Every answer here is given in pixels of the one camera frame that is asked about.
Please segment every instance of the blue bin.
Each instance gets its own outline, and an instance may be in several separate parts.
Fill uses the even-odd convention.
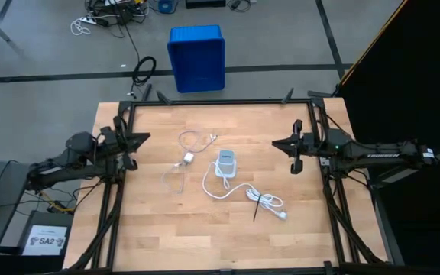
[[[218,25],[175,27],[167,50],[178,92],[225,87],[225,40]]]

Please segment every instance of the gray floor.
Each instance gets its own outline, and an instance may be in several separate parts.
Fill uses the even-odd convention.
[[[357,60],[401,2],[322,1],[343,63]],[[0,0],[0,9],[4,2]],[[0,39],[0,76],[132,70],[136,56],[127,38],[115,38],[109,29],[94,26],[89,26],[91,35],[70,33],[71,21],[84,14],[83,1],[13,0],[1,27],[24,56]],[[168,70],[170,29],[201,24],[221,26],[226,66],[334,63],[315,0],[258,0],[244,14],[227,8],[186,10],[182,3],[174,15],[151,12],[142,25],[129,27],[141,55],[154,56],[157,68]],[[331,92],[338,74],[335,70],[228,73],[224,91],[188,95],[176,92],[172,76],[150,82],[172,99],[281,98],[291,87],[294,96],[304,98],[309,89]],[[91,131],[99,102],[129,99],[125,94],[130,84],[129,78],[0,84],[0,160],[32,163],[57,155],[70,135]],[[58,188],[72,191],[78,184],[61,183]],[[59,192],[52,196],[67,199]],[[36,207],[25,204],[19,210],[28,213]],[[17,243],[25,221],[25,216],[15,216],[3,245]]]

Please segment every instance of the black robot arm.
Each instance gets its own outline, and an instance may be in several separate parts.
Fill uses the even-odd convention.
[[[27,190],[41,191],[58,182],[92,179],[98,176],[112,183],[119,176],[119,170],[136,170],[137,163],[129,156],[146,141],[149,133],[131,134],[127,125],[118,116],[113,119],[115,130],[101,128],[99,136],[88,132],[74,134],[66,142],[66,149],[55,158],[30,166],[27,174]]]
[[[416,141],[395,144],[361,144],[341,129],[326,129],[325,139],[315,142],[313,133],[301,135],[303,123],[293,124],[293,134],[283,140],[273,141],[273,146],[293,157],[291,173],[303,170],[300,155],[324,157],[329,161],[333,176],[345,176],[357,168],[368,168],[389,164],[401,164],[419,169],[435,163],[432,150]]]

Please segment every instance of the wooden tabletop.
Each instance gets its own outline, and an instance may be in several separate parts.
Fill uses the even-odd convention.
[[[343,99],[326,99],[325,104],[328,114],[352,133]],[[99,104],[94,135],[112,124],[117,110],[117,102]],[[134,132],[151,136],[132,156],[138,170],[127,172],[115,271],[320,267],[324,260],[337,265],[317,158],[302,157],[303,171],[292,175],[291,159],[271,145],[291,135],[296,119],[303,121],[303,131],[311,131],[306,104],[139,107],[134,119]],[[182,160],[178,135],[185,130],[202,133],[198,147],[209,141],[210,134],[218,139],[195,154],[186,167],[184,191],[176,195],[160,178]],[[184,142],[192,145],[193,139],[187,135]],[[221,149],[236,153],[238,174],[231,187],[251,183],[261,193],[279,196],[285,202],[286,221],[260,208],[253,222],[256,203],[247,198],[245,188],[227,199],[204,193],[203,175]],[[351,175],[364,180],[358,173]],[[180,177],[173,173],[167,182],[179,188]],[[386,259],[367,190],[352,180],[344,180],[344,185],[354,229],[378,257]],[[213,171],[206,186],[217,196],[226,193]],[[75,214],[65,267],[79,258],[95,235],[102,194],[103,186],[96,188]],[[345,234],[342,239],[350,259]]]

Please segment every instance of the white plug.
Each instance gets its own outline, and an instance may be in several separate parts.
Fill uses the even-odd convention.
[[[195,155],[188,152],[188,153],[186,153],[186,155],[184,155],[183,163],[185,163],[186,165],[191,164],[193,161],[193,158],[195,158]]]
[[[274,213],[278,218],[282,219],[282,220],[286,220],[286,218],[288,218],[288,213],[286,213],[285,211],[279,211],[279,212],[275,212]]]

